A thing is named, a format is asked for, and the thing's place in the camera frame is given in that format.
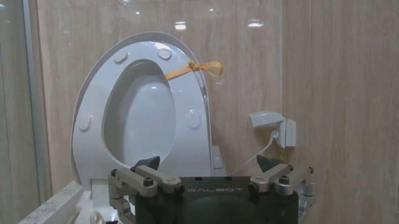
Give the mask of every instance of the yellow string bow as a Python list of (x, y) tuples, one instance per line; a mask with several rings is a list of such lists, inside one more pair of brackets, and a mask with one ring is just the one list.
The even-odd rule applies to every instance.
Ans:
[[(210, 69), (218, 69), (219, 70), (219, 74), (214, 74)], [(179, 76), (183, 76), (185, 74), (187, 74), (189, 72), (193, 72), (193, 71), (206, 71), (210, 75), (213, 76), (221, 76), (222, 73), (223, 73), (223, 65), (221, 62), (210, 62), (210, 63), (205, 63), (205, 64), (199, 64), (197, 65), (194, 61), (190, 61), (189, 62), (189, 66), (177, 70), (177, 71), (173, 71), (171, 73), (169, 73), (166, 75), (166, 78), (167, 80), (171, 80)]]

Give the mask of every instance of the white toilet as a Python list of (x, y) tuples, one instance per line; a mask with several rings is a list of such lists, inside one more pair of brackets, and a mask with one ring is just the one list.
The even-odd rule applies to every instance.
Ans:
[(211, 130), (203, 73), (166, 80), (198, 63), (187, 46), (165, 33), (119, 42), (95, 64), (77, 103), (73, 151), (85, 190), (113, 169), (161, 156), (159, 170), (211, 176)]

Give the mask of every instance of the bolt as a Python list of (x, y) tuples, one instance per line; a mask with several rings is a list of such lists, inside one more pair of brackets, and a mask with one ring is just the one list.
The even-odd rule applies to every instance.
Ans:
[(117, 175), (117, 171), (118, 171), (118, 169), (114, 169), (114, 170), (111, 171), (111, 176), (115, 176), (115, 175)]
[(143, 181), (143, 185), (145, 187), (150, 187), (154, 185), (154, 179), (151, 177), (146, 177), (145, 181)]
[(265, 181), (265, 178), (261, 177), (261, 176), (258, 176), (258, 177), (255, 177), (255, 180), (258, 180), (258, 181)]
[(290, 184), (290, 178), (289, 178), (287, 176), (282, 176), (282, 177), (279, 178), (279, 182), (281, 182), (282, 184)]

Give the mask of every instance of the toilet lid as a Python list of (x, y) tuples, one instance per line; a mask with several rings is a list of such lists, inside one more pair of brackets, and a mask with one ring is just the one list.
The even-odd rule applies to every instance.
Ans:
[(73, 163), (85, 187), (93, 179), (107, 179), (113, 169), (155, 155), (161, 168), (171, 168), (174, 175), (211, 175), (203, 73), (165, 78), (190, 60), (198, 62), (174, 36), (151, 32), (119, 42), (95, 64), (77, 101), (73, 129)]

